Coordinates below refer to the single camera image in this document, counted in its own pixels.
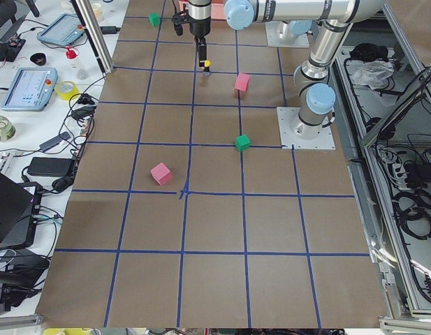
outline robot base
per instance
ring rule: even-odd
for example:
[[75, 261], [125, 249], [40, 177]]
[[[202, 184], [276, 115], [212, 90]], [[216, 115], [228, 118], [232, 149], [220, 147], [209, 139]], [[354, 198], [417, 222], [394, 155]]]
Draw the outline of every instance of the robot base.
[[266, 22], [266, 38], [268, 40], [268, 47], [298, 47], [308, 48], [310, 46], [308, 42], [307, 34], [303, 33], [294, 40], [282, 39], [277, 35], [277, 27], [280, 21]]
[[298, 137], [290, 127], [293, 116], [299, 113], [299, 107], [278, 107], [280, 142], [282, 149], [312, 149], [335, 150], [335, 142], [330, 127], [322, 128], [319, 136], [313, 140], [304, 140]]

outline black monitor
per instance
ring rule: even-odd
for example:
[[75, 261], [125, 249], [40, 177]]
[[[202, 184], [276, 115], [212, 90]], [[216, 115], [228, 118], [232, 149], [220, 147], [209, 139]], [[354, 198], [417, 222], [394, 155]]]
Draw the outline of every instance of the black monitor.
[[33, 198], [30, 192], [0, 173], [0, 244], [25, 219], [24, 213], [31, 207]]

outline plastic bag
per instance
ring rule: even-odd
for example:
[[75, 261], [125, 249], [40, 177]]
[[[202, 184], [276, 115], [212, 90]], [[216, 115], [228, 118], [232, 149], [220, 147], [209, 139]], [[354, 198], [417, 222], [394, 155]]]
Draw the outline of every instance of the plastic bag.
[[367, 85], [370, 89], [383, 89], [386, 81], [394, 73], [392, 63], [387, 61], [371, 61], [364, 63], [352, 76], [352, 82], [357, 85]]

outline keyboard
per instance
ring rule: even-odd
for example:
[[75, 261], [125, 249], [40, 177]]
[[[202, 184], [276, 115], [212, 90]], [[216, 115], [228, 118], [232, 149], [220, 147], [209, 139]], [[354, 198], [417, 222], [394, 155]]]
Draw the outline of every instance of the keyboard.
[[5, 174], [7, 169], [10, 167], [10, 162], [14, 157], [13, 152], [3, 151], [0, 152], [0, 173]]

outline yellow tape roll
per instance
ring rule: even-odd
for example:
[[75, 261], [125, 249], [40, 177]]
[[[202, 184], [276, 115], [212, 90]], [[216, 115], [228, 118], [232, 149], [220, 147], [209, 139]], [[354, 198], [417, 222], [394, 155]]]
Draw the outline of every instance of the yellow tape roll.
[[79, 97], [79, 91], [77, 85], [74, 82], [60, 82], [55, 85], [55, 92], [63, 100], [69, 101], [74, 95], [74, 98]]

